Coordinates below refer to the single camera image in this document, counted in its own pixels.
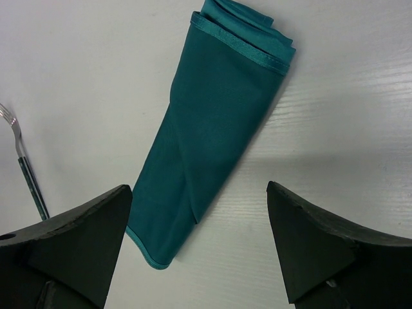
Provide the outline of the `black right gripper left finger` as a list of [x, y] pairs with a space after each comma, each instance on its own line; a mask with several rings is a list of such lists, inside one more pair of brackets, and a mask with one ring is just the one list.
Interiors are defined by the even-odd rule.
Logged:
[[1, 308], [103, 308], [131, 208], [119, 185], [1, 235]]

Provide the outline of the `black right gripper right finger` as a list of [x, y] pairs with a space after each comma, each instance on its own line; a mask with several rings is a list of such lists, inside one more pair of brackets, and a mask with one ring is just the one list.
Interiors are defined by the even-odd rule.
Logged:
[[288, 302], [296, 308], [411, 308], [411, 240], [363, 227], [269, 182]]

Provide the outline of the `teal handled fork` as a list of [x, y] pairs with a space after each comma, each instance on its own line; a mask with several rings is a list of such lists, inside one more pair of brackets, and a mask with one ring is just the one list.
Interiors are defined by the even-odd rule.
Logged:
[[28, 159], [25, 152], [23, 138], [21, 133], [21, 127], [19, 125], [17, 117], [9, 111], [4, 105], [1, 104], [1, 117], [3, 117], [9, 126], [11, 127], [14, 139], [15, 139], [15, 150], [18, 155], [19, 166], [22, 170], [26, 184], [30, 190], [32, 198], [34, 200], [35, 206], [39, 212], [41, 219], [47, 220], [50, 218], [49, 212], [47, 210], [44, 198], [42, 197], [41, 190], [37, 183], [35, 173], [33, 171], [32, 165]]

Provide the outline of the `teal cloth napkin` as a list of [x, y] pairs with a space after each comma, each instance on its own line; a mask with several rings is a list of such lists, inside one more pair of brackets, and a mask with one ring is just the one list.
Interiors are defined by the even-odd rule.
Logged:
[[127, 235], [166, 269], [223, 187], [288, 73], [292, 40], [235, 1], [191, 16], [169, 106], [133, 188]]

